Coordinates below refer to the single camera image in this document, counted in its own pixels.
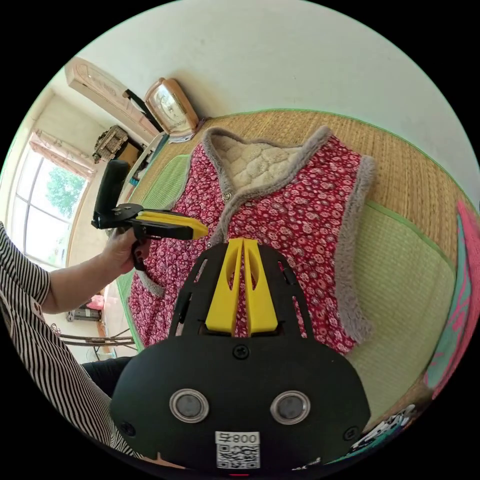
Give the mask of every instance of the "pink fabric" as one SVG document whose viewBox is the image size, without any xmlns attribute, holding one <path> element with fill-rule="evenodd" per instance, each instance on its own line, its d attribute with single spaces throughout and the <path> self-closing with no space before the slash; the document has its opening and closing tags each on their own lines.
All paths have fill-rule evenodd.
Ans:
<svg viewBox="0 0 480 480">
<path fill-rule="evenodd" d="M 361 158 L 330 137 L 290 184 L 248 201 L 233 215 L 228 227 L 228 239 L 256 239 L 285 255 L 305 292 L 315 338 L 341 354 L 349 352 L 355 341 L 340 325 L 334 255 Z M 199 144 L 192 155 L 185 191 L 173 211 L 200 220 L 211 235 L 224 207 L 216 170 Z M 145 267 L 150 278 L 165 288 L 164 296 L 154 297 L 135 275 L 129 299 L 146 347 L 167 337 L 179 290 L 208 241 L 206 237 L 191 242 L 167 238 L 152 242 Z M 242 283 L 235 332 L 238 337 L 247 335 L 244 290 Z"/>
<path fill-rule="evenodd" d="M 480 228 L 478 226 L 475 214 L 471 212 L 462 201 L 458 202 L 457 208 L 463 225 L 466 245 L 466 256 L 470 269 L 470 307 L 468 310 L 468 317 L 466 319 L 465 330 L 460 340 L 458 351 L 455 354 L 452 365 L 447 375 L 433 392 L 433 399 L 435 399 L 437 395 L 443 390 L 443 388 L 448 383 L 451 376 L 457 369 L 460 360 L 464 356 L 470 340 L 472 339 L 472 335 L 474 334 L 475 327 L 477 326 L 477 321 L 480 315 Z"/>
<path fill-rule="evenodd" d="M 91 298 L 91 302 L 87 303 L 86 306 L 92 310 L 103 310 L 104 308 L 104 298 L 102 295 L 94 295 Z"/>
</svg>

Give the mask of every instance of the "wooden clock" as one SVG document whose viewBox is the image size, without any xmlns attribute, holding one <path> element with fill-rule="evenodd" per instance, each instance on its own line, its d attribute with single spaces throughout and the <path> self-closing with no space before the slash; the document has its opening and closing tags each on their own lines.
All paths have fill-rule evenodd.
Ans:
<svg viewBox="0 0 480 480">
<path fill-rule="evenodd" d="M 160 78 L 148 89 L 144 101 L 171 137 L 184 137 L 195 133 L 199 118 L 173 78 Z"/>
</svg>

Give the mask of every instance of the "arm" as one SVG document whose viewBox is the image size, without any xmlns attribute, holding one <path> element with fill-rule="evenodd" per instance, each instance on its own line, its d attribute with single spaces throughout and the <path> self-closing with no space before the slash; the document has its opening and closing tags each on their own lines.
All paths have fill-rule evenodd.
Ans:
<svg viewBox="0 0 480 480">
<path fill-rule="evenodd" d="M 47 314 L 68 312 L 85 303 L 93 295 L 134 267 L 131 258 L 136 238 L 133 229 L 125 233 L 115 232 L 100 254 L 79 265 L 55 270 L 50 274 L 50 288 L 42 304 Z M 150 242 L 135 252 L 145 259 Z"/>
</svg>

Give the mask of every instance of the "tree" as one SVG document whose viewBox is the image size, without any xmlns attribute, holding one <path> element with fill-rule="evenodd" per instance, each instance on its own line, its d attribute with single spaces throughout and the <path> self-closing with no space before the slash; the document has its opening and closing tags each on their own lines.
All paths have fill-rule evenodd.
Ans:
<svg viewBox="0 0 480 480">
<path fill-rule="evenodd" d="M 85 180 L 64 168 L 55 167 L 49 172 L 46 198 L 67 218 L 74 214 Z"/>
</svg>

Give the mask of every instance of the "label sticker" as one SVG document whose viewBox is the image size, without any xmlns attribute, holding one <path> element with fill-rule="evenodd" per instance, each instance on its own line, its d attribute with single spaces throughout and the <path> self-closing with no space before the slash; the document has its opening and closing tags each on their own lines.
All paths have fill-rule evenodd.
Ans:
<svg viewBox="0 0 480 480">
<path fill-rule="evenodd" d="M 216 431 L 216 466 L 219 469 L 259 469 L 258 431 Z"/>
<path fill-rule="evenodd" d="M 43 320 L 42 307 L 32 297 L 30 297 L 30 309 L 31 312 L 40 320 Z"/>
</svg>

